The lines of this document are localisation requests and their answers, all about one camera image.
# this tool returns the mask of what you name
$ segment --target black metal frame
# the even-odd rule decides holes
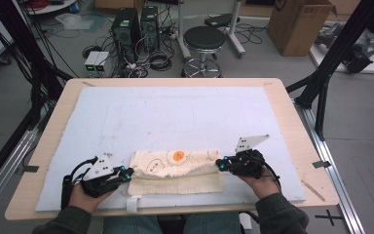
[[[35,37],[23,21],[23,18],[19,14],[19,11],[12,0],[0,0],[0,20],[14,39],[14,44],[19,48],[19,51],[28,62],[30,69],[28,75],[30,76],[30,79],[27,78],[27,80],[32,85],[32,107],[0,151],[1,170],[25,131],[32,129],[41,120],[41,108],[45,102],[52,101],[55,103],[59,99],[63,87],[57,78],[59,77],[62,80],[67,81],[72,79],[72,76],[58,69],[45,58],[35,40]],[[8,52],[16,58],[17,55],[15,53],[15,48],[10,46],[1,36],[0,41],[6,47]],[[24,75],[27,73],[25,72],[24,67],[20,67],[20,65],[19,69]]]
[[[318,96],[318,112],[315,130],[322,141],[324,141],[323,120],[330,78],[353,47],[360,34],[362,34],[373,19],[374,0],[361,0],[323,61],[318,66],[318,69],[305,79],[286,87],[287,92],[291,93],[306,86],[302,94],[295,99],[296,104],[304,109],[310,109],[312,107],[312,102]]]

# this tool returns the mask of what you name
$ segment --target gray floor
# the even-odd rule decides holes
[[[186,28],[203,24],[204,18],[187,19]],[[241,23],[265,26],[267,20],[243,18]],[[85,59],[81,53],[85,47],[93,45],[98,37],[106,36],[111,23],[106,20],[101,28],[80,32],[62,31],[59,25],[51,24],[53,20],[45,19],[45,26],[56,32],[50,36],[50,41],[74,71],[80,77],[86,77]],[[316,69],[308,56],[282,57],[266,31],[256,35],[262,38],[262,44],[243,44],[246,54],[242,58],[237,57],[230,43],[218,54],[224,77],[277,77],[288,86]],[[151,71],[148,77],[180,77],[182,58],[178,45],[175,42],[172,45],[176,51],[171,60],[172,68],[165,72]],[[56,57],[56,61],[58,67],[70,73],[59,58]],[[0,64],[0,149],[29,109],[29,92],[30,86],[14,62],[11,65]],[[296,91],[290,96],[295,98],[300,92]],[[328,92],[324,136],[365,232],[374,233],[374,75],[340,72],[333,75]],[[0,233],[28,233],[33,226],[45,221],[5,220],[4,212],[19,179],[19,175],[14,175],[0,195]],[[329,218],[316,218],[316,215],[327,215],[327,210],[333,216],[340,216],[338,207],[304,210],[311,219],[308,227],[310,233],[348,233],[344,220],[333,219],[332,225]],[[100,224],[100,219],[95,218],[90,233],[98,233]],[[253,229],[253,233],[258,233],[256,225]]]

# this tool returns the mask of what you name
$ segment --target white paper sheet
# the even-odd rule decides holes
[[[300,179],[263,88],[85,88],[49,167],[36,210],[59,210],[62,178],[95,155],[111,153],[111,162],[116,167],[127,167],[137,150],[218,150],[223,157],[235,155],[239,137],[266,134],[270,138],[257,149],[280,176],[284,196],[290,201],[304,201]],[[100,208],[125,209],[127,189],[127,184],[120,186]],[[223,193],[145,195],[138,200],[138,206],[251,204],[256,201],[248,185],[225,173]]]

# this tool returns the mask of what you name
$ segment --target beige cloth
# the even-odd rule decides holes
[[[222,192],[217,159],[217,151],[137,151],[129,195]]]

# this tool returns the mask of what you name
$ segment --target desk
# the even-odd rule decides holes
[[[324,168],[316,169],[312,163],[318,161],[318,154],[301,122],[299,116],[279,79],[74,79],[70,80],[56,106],[45,132],[38,143],[29,165],[39,166],[35,174],[26,173],[6,210],[9,220],[52,218],[57,212],[35,212],[40,192],[53,155],[59,145],[63,130],[74,110],[75,103],[84,87],[263,87],[277,118],[282,136],[295,165],[297,174],[307,200],[295,204],[298,207],[334,206],[339,202]],[[138,213],[176,214],[194,212],[244,211],[254,210],[254,205],[235,205],[223,207],[184,207],[171,209],[143,209]],[[94,215],[125,215],[125,211],[98,211]]]

